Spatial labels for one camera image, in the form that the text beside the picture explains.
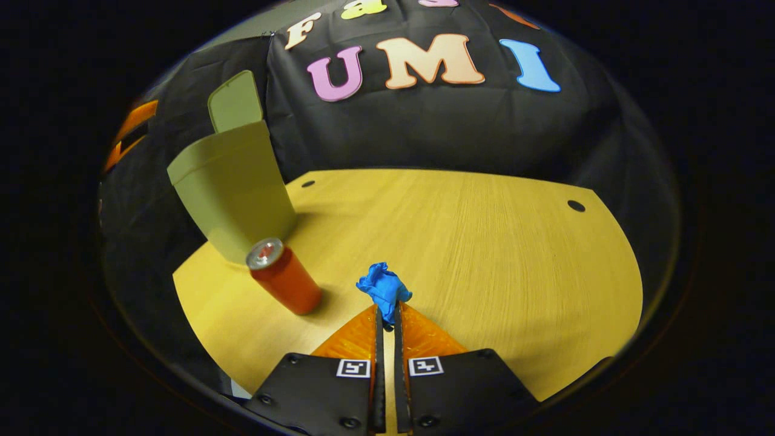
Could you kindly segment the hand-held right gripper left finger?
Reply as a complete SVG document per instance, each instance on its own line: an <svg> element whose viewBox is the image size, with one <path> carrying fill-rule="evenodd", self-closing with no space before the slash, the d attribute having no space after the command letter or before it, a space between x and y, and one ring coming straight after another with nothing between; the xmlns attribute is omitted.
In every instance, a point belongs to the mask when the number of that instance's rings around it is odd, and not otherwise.
<svg viewBox="0 0 775 436"><path fill-rule="evenodd" d="M299 434L384 434L384 326L371 305L313 353L289 352L246 402Z"/></svg>

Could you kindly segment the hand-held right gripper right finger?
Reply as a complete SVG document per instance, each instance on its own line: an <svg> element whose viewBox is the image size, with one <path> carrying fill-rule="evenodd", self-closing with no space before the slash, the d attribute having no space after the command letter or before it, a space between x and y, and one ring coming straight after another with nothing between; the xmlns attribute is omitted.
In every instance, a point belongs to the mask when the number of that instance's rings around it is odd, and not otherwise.
<svg viewBox="0 0 775 436"><path fill-rule="evenodd" d="M468 350L404 302L395 309L395 378L400 434L486 434L539 408L493 349Z"/></svg>

